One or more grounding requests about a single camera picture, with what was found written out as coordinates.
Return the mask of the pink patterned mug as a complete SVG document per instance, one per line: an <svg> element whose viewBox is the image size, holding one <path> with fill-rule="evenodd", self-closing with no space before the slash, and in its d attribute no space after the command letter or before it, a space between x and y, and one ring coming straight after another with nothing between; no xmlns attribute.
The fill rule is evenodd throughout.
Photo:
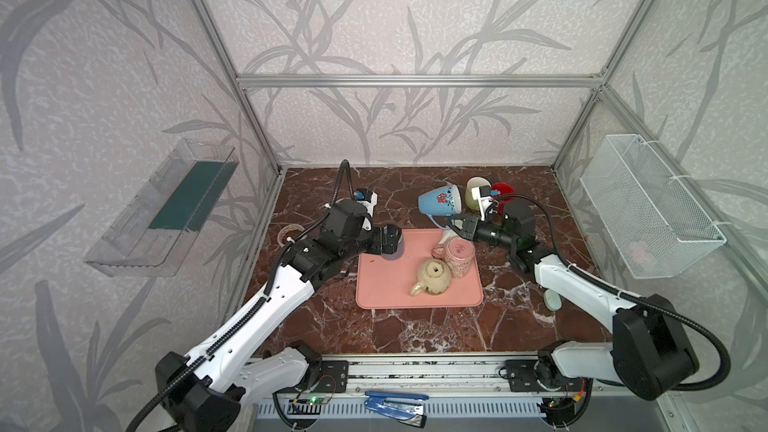
<svg viewBox="0 0 768 432"><path fill-rule="evenodd" d="M451 237L432 249L435 259L445 262L455 279L465 277L475 261L474 244L460 237Z"/></svg>

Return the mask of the blue mug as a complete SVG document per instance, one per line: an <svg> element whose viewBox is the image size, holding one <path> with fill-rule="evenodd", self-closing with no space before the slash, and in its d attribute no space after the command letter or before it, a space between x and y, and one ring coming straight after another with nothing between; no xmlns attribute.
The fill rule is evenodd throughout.
<svg viewBox="0 0 768 432"><path fill-rule="evenodd" d="M457 185L447 184L421 194L419 211L429 217L448 217L462 211L462 196Z"/></svg>

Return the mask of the red mug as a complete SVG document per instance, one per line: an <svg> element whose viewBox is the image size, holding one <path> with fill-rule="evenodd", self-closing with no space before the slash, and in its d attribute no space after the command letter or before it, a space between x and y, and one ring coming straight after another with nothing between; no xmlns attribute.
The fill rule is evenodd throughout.
<svg viewBox="0 0 768 432"><path fill-rule="evenodd" d="M496 200L511 200L515 189L506 183L496 183L491 186L491 196Z"/></svg>

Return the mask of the pink tray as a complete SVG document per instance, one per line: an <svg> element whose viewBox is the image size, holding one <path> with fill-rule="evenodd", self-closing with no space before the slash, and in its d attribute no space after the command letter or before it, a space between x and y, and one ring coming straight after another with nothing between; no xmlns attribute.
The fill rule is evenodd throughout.
<svg viewBox="0 0 768 432"><path fill-rule="evenodd" d="M362 254L358 260L357 305L363 309L420 309L474 307L484 293L478 266L453 278L432 257L443 232L406 229L395 255Z"/></svg>

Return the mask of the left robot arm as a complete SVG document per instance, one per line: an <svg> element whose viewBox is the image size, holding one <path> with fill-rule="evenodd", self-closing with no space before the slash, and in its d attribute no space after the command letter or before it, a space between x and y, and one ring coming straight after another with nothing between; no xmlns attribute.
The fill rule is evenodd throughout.
<svg viewBox="0 0 768 432"><path fill-rule="evenodd" d="M246 405L298 384L310 355L297 347L258 363L252 355L272 332L342 265L361 254L397 252L402 231L373 221L378 196L358 189L326 207L313 230L288 241L266 284L223 326L186 354L170 352L156 365L158 392L136 414L136 431L157 407L172 419L173 431L226 431Z"/></svg>

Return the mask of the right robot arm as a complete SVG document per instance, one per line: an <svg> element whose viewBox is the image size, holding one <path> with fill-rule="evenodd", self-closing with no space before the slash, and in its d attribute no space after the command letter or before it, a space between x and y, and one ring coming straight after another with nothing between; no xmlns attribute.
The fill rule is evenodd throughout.
<svg viewBox="0 0 768 432"><path fill-rule="evenodd" d="M732 360L713 332L676 312L658 294L637 295L568 261L558 244L546 246L538 240L530 210L535 200L516 194L513 202L521 212L514 215L507 205L501 223L461 213L447 217L446 224L467 241L505 250L510 263L531 274L536 284L609 331L609 342L554 346L549 356L562 376L619 384L647 401L668 391L709 390L728 378Z"/></svg>

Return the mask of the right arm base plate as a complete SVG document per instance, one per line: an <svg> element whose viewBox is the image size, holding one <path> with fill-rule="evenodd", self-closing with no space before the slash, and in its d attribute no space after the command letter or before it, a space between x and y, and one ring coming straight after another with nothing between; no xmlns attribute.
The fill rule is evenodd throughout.
<svg viewBox="0 0 768 432"><path fill-rule="evenodd" d="M507 360L499 370L512 392L576 394L582 390L580 378L567 378L553 362L545 359Z"/></svg>

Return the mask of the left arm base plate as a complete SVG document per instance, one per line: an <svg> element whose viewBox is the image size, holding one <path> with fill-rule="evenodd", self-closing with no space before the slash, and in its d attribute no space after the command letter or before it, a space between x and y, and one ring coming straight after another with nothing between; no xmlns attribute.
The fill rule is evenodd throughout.
<svg viewBox="0 0 768 432"><path fill-rule="evenodd" d="M345 392L349 366L346 360L322 360L311 364L307 375L307 391L319 394Z"/></svg>

